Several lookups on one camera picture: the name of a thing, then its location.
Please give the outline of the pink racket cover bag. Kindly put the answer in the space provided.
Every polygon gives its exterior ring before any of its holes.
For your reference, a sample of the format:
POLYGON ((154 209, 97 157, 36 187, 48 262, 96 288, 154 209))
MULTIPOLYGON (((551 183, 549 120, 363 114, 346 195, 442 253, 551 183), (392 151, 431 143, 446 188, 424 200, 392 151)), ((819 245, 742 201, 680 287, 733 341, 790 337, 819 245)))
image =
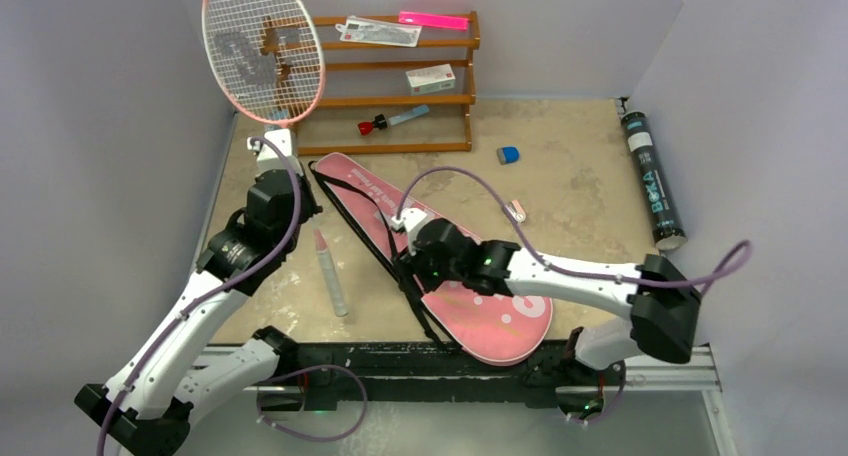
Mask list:
POLYGON ((403 191, 342 153, 325 155, 308 167, 337 213, 395 280, 427 338, 442 344, 447 336, 464 352, 494 366, 525 360, 544 340, 554 315, 549 298, 481 296, 453 281, 427 294, 417 281, 403 286, 394 262, 407 242, 388 226, 403 191))

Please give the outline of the black shuttlecock tube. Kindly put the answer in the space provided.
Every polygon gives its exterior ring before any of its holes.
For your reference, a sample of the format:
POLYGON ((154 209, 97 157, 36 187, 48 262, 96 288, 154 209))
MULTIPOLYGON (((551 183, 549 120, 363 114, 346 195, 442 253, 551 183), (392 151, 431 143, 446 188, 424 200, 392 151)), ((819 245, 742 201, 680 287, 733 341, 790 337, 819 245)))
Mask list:
POLYGON ((640 111, 629 111, 621 118, 621 127, 641 181, 655 247, 663 252, 676 250, 688 238, 660 163, 647 116, 640 111))

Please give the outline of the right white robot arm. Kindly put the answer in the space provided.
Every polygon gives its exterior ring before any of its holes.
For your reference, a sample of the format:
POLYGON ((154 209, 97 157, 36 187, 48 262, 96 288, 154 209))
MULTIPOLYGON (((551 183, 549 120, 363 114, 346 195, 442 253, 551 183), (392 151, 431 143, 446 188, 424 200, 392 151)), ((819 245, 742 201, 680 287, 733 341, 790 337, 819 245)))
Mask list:
POLYGON ((393 217, 407 238, 401 261, 424 292, 457 282, 480 296, 538 296, 592 307, 613 320, 569 338, 564 375, 584 383, 599 370, 639 355, 690 362, 701 295, 664 257, 612 264, 533 253, 514 242, 477 242, 444 218, 393 217))

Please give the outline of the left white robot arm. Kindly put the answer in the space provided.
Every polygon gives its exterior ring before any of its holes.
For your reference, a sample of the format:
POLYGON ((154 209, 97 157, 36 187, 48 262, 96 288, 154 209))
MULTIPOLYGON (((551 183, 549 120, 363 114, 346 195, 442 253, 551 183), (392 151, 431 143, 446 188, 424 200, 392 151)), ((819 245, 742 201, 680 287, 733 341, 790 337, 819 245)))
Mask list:
POLYGON ((172 309, 130 361, 105 383, 83 386, 75 405, 108 440, 134 455, 172 455, 210 410, 264 379, 284 385, 298 358, 266 335, 251 337, 224 361, 191 368, 210 339, 298 244, 300 227, 321 212, 301 165, 265 170, 244 207, 210 238, 172 309))

